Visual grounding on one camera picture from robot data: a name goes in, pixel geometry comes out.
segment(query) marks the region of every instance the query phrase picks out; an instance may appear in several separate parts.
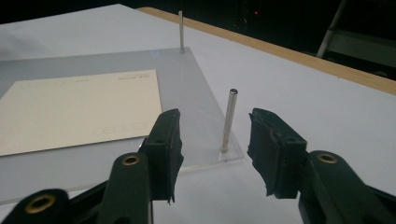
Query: metal pin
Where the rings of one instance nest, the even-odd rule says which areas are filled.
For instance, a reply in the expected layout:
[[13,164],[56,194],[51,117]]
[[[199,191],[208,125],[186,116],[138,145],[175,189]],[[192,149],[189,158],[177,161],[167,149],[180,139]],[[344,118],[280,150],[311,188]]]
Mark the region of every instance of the metal pin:
[[183,11],[178,12],[178,24],[180,29],[180,53],[184,53],[184,28],[183,28]]
[[227,113],[224,121],[224,132],[223,141],[220,147],[221,152],[227,152],[228,142],[230,140],[231,126],[233,124],[233,112],[235,111],[236,97],[238,96],[238,90],[231,89],[228,97]]

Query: beige paper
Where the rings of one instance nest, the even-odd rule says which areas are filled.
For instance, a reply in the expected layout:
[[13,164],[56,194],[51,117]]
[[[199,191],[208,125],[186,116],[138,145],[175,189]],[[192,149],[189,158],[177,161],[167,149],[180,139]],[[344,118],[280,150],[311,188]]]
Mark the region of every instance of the beige paper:
[[155,70],[17,81],[0,99],[0,156],[149,135]]

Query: metal rod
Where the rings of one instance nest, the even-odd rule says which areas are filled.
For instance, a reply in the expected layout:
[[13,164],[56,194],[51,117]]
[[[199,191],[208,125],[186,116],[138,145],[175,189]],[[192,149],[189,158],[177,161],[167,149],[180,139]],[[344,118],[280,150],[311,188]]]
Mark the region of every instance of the metal rod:
[[238,90],[231,89],[230,94],[228,96],[227,113],[225,115],[225,121],[224,121],[223,140],[220,147],[221,152],[228,151],[228,142],[230,140],[231,126],[233,124],[233,112],[235,111],[237,96],[238,96]]
[[180,53],[184,53],[184,27],[183,27],[183,11],[178,12],[178,24],[180,27]]
[[326,35],[323,37],[323,40],[320,44],[317,57],[323,58],[323,54],[326,51],[327,47],[329,47],[330,42],[332,41],[332,36],[334,34],[335,27],[340,20],[341,14],[344,11],[344,8],[347,5],[347,0],[342,0],[340,5],[338,6],[337,11],[335,12],[334,18],[332,18],[332,24],[330,24],[329,29],[326,31]]

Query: wooden table edge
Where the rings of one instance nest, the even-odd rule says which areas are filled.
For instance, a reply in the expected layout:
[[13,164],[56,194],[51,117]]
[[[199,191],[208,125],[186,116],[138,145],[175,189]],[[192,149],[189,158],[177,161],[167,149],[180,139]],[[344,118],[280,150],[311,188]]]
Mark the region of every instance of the wooden table edge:
[[[178,15],[165,12],[153,7],[141,7],[137,10],[147,13],[149,15],[178,23]],[[308,67],[317,69],[327,74],[340,77],[355,83],[359,83],[363,86],[370,87],[379,91],[387,92],[392,95],[396,95],[396,81],[387,79],[384,77],[378,77],[366,72],[362,72],[357,69],[346,67],[337,63],[328,62],[320,58],[303,54],[291,49],[285,49],[280,46],[270,44],[249,36],[240,35],[238,33],[221,29],[203,22],[194,21],[188,18],[184,18],[184,25],[190,28],[216,35],[233,42],[261,50],[266,53],[270,53],[277,57],[287,59],[289,61],[306,65]]]

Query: clamp jaw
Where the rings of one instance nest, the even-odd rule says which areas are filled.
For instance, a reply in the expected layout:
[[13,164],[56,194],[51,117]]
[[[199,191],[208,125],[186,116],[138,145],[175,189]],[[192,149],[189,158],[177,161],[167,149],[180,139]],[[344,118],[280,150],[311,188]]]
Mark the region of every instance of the clamp jaw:
[[178,109],[163,112],[136,153],[118,157],[110,178],[73,199],[62,189],[32,194],[3,224],[153,223],[152,201],[175,200],[181,155]]
[[396,223],[396,198],[366,186],[346,161],[307,142],[275,113],[254,108],[247,154],[267,196],[295,199],[304,223]]

